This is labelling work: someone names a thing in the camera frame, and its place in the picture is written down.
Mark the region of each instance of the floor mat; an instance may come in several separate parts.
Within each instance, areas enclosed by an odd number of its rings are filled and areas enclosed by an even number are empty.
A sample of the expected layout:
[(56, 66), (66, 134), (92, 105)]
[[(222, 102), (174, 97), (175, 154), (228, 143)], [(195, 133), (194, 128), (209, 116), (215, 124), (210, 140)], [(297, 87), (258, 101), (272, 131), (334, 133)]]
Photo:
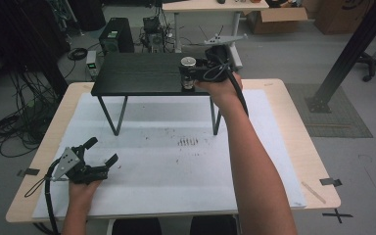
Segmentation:
[(331, 113), (311, 113), (305, 98), (312, 97), (320, 84), (286, 84), (286, 88), (311, 137), (372, 138), (372, 134), (342, 87), (328, 103)]

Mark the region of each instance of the black tape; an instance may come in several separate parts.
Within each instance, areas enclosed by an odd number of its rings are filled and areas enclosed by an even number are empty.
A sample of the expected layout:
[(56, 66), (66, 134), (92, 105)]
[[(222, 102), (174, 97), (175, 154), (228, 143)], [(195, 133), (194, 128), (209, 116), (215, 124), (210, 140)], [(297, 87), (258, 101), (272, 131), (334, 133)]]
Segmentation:
[(333, 179), (333, 178), (325, 178), (325, 179), (319, 179), (320, 183), (322, 185), (334, 185), (334, 187), (338, 187), (343, 185), (341, 182), (341, 179)]
[(341, 220), (341, 217), (353, 217), (351, 214), (347, 214), (347, 213), (338, 213), (338, 210), (335, 209), (335, 213), (323, 213), (322, 214), (323, 216), (336, 216), (338, 218), (338, 221), (340, 223), (343, 223), (343, 221)]
[(37, 175), (38, 173), (39, 173), (39, 169), (27, 168), (26, 170), (20, 169), (20, 171), (18, 171), (17, 176), (24, 177), (26, 175)]

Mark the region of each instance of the human hand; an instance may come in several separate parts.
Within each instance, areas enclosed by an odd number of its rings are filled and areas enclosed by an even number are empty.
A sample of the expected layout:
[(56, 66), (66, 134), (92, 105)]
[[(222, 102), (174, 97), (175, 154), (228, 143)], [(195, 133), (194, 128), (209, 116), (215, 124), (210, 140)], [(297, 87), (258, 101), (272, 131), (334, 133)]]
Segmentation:
[(102, 180), (93, 181), (90, 184), (74, 184), (70, 181), (69, 185), (69, 210), (80, 211), (88, 214), (93, 201), (94, 193)]
[[(233, 72), (233, 75), (236, 78), (240, 88), (243, 89), (241, 76), (235, 71)], [(238, 106), (241, 107), (236, 90), (229, 79), (225, 79), (221, 82), (205, 82), (196, 80), (195, 86), (210, 93), (212, 101), (219, 107), (223, 115), (228, 113), (231, 108)]]

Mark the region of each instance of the cardboard box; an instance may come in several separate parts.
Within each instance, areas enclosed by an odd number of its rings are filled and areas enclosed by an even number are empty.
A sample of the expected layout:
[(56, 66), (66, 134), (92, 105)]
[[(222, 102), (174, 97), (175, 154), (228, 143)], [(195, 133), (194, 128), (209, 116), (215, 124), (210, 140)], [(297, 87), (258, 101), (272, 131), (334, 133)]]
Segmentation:
[(306, 9), (308, 19), (315, 19), (324, 0), (304, 0), (302, 6)]
[(295, 32), (299, 21), (306, 21), (305, 8), (271, 8), (247, 15), (247, 23), (252, 33)]
[(315, 25), (324, 34), (355, 32), (373, 1), (327, 0), (316, 16)]

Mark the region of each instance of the white paper sheet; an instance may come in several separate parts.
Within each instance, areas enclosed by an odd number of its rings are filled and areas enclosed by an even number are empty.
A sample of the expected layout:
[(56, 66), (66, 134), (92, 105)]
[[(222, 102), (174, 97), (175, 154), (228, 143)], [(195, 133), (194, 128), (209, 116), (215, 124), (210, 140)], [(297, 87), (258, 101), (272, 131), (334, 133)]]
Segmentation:
[[(292, 208), (305, 197), (285, 149), (264, 91), (245, 90), (250, 120), (272, 158)], [(123, 97), (105, 97), (118, 123)], [(66, 147), (91, 137), (99, 140), (85, 153), (88, 165), (103, 165), (114, 153), (118, 161), (93, 200), (89, 215), (146, 215), (233, 212), (237, 210), (222, 120), (212, 135), (209, 97), (129, 97), (119, 136), (114, 136), (96, 97), (83, 94), (60, 144)], [(56, 217), (68, 207), (67, 182), (51, 184)], [(33, 214), (48, 217), (43, 193)]]

